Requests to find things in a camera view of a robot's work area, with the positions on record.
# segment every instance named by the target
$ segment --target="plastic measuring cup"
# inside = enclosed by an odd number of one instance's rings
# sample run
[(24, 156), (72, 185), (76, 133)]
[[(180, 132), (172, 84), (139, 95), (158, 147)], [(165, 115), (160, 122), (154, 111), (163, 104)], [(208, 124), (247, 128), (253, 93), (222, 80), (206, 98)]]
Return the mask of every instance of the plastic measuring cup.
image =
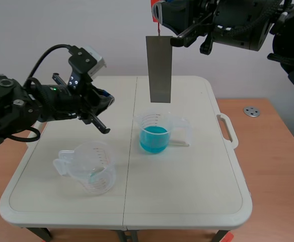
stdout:
[(102, 142), (87, 142), (75, 150), (61, 150), (53, 165), (60, 175), (79, 181), (85, 191), (98, 195), (115, 183), (116, 171), (110, 147)]
[(135, 121), (140, 127), (140, 145), (151, 153), (160, 153), (169, 144), (172, 130), (174, 128), (185, 129), (184, 145), (191, 144), (192, 130), (188, 120), (172, 116), (170, 112), (163, 113), (157, 110), (149, 110), (138, 116)]

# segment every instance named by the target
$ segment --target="wooden table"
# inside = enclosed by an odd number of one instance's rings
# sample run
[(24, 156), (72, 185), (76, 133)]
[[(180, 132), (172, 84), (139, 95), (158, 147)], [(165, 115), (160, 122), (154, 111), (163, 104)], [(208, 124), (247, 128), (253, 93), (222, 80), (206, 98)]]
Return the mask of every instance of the wooden table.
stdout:
[[(266, 99), (218, 100), (239, 138), (236, 154), (252, 193), (251, 218), (234, 230), (236, 241), (294, 241), (294, 138)], [(253, 105), (261, 115), (251, 118), (243, 107)], [(7, 140), (0, 146), (0, 197), (21, 160), (26, 145)], [(118, 241), (106, 230), (52, 229), (54, 241)], [(201, 230), (145, 230), (140, 242), (210, 241)], [(0, 241), (39, 241), (25, 229), (12, 227), (0, 217)]]

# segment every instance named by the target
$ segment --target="table leg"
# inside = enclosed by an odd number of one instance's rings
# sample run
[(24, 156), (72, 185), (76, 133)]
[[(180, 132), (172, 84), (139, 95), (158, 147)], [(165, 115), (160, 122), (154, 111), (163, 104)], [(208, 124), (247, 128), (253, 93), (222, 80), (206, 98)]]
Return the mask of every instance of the table leg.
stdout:
[(50, 242), (52, 240), (52, 236), (50, 231), (47, 228), (27, 228), (32, 233), (39, 236), (45, 242)]
[(122, 230), (114, 230), (114, 231), (116, 231), (120, 242), (127, 242), (127, 236), (125, 235), (124, 231)]
[(229, 230), (219, 230), (216, 235), (214, 235), (213, 239), (211, 240), (211, 242), (220, 242), (221, 239), (224, 238), (224, 236), (226, 236), (226, 234), (229, 232)]
[(130, 230), (131, 233), (131, 241), (132, 242), (138, 242), (138, 235), (137, 235), (138, 230)]

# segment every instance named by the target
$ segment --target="white folding table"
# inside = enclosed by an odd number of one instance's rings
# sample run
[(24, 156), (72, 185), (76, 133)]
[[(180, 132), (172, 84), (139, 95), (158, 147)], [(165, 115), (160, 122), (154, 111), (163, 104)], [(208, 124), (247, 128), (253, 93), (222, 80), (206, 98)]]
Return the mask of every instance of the white folding table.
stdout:
[[(107, 135), (80, 120), (49, 122), (31, 143), (0, 201), (7, 222), (26, 227), (45, 241), (48, 228), (131, 230), (137, 241), (141, 229), (218, 229), (213, 241), (240, 227), (252, 211), (251, 197), (234, 153), (238, 139), (227, 116), (221, 114), (207, 80), (173, 77), (171, 103), (150, 103), (148, 77), (99, 77), (94, 85), (115, 97), (99, 118), (111, 128)], [(188, 119), (190, 147), (169, 146), (148, 154), (139, 146), (133, 116), (150, 108)], [(227, 126), (230, 140), (221, 133)], [(181, 138), (182, 132), (173, 132)], [(99, 196), (60, 176), (53, 167), (59, 150), (98, 140), (115, 153), (114, 187)]]

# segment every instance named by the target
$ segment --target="white wall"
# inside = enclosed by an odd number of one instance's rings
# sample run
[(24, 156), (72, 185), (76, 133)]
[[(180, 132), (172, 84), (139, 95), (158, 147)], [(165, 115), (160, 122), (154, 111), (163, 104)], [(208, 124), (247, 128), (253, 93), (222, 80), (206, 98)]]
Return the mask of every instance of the white wall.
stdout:
[[(38, 57), (60, 43), (91, 45), (106, 60), (101, 75), (147, 75), (145, 36), (156, 35), (150, 0), (0, 0), (0, 73), (24, 82)], [(162, 35), (172, 33), (161, 28)], [(173, 75), (210, 81), (216, 97), (268, 97), (294, 135), (294, 86), (271, 52), (269, 36), (259, 52), (214, 44), (199, 54), (201, 38), (189, 48), (174, 48)], [(66, 50), (57, 50), (36, 77), (70, 75)]]

